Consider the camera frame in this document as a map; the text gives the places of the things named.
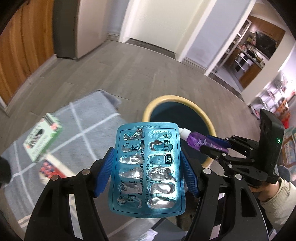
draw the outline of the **purple liquid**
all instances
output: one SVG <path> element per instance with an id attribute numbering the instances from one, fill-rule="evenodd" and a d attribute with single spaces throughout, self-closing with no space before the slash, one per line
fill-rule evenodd
<path id="1" fill-rule="evenodd" d="M 187 144 L 198 151 L 200 150 L 201 146 L 205 145 L 205 146 L 212 147 L 217 150 L 221 150 L 223 152 L 228 153 L 227 148 L 221 147 L 217 143 L 213 142 L 212 140 L 210 140 L 209 138 L 207 138 L 206 136 L 204 136 L 198 132 L 191 132 L 189 134 L 189 136 L 187 138 Z"/>

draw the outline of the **human hand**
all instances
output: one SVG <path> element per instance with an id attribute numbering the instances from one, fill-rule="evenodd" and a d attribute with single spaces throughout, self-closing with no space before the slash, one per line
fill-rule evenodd
<path id="1" fill-rule="evenodd" d="M 261 202 L 267 202 L 276 195 L 279 190 L 279 181 L 276 184 L 263 183 L 259 188 L 250 187 L 251 192 L 260 192 L 258 199 Z"/>

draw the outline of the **trash can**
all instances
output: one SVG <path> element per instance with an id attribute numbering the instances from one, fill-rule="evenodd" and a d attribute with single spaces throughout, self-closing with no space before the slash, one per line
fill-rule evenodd
<path id="1" fill-rule="evenodd" d="M 192 101 L 180 96 L 165 95 L 151 101 L 146 107 L 143 122 L 173 122 L 178 127 L 192 132 L 197 131 L 205 136 L 216 136 L 214 126 L 204 111 Z M 190 157 L 200 161 L 203 167 L 208 167 L 212 159 L 207 155 L 188 146 L 181 139 L 181 146 L 186 149 Z"/>

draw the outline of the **blue blister pack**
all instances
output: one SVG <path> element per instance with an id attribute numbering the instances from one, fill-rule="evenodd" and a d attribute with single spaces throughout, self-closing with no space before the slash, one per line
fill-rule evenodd
<path id="1" fill-rule="evenodd" d="M 109 207 L 136 218 L 181 215 L 186 201 L 178 126 L 131 123 L 116 136 Z"/>

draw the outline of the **metal screw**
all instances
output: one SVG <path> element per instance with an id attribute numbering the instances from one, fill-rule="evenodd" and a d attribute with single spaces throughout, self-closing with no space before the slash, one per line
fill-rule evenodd
<path id="1" fill-rule="evenodd" d="M 56 181 L 59 179 L 59 176 L 58 175 L 53 175 L 52 178 L 51 178 L 53 181 Z"/>
<path id="2" fill-rule="evenodd" d="M 83 169 L 82 171 L 81 171 L 81 173 L 82 173 L 82 175 L 87 175 L 87 174 L 89 174 L 91 171 L 89 170 L 89 169 Z"/>
<path id="3" fill-rule="evenodd" d="M 242 175 L 240 175 L 240 174 L 235 174 L 235 178 L 237 179 L 237 180 L 241 180 L 242 179 Z"/>
<path id="4" fill-rule="evenodd" d="M 205 169 L 203 170 L 203 172 L 204 172 L 205 174 L 211 174 L 211 173 L 212 173 L 211 169 L 209 169 L 209 168 L 205 168 Z"/>

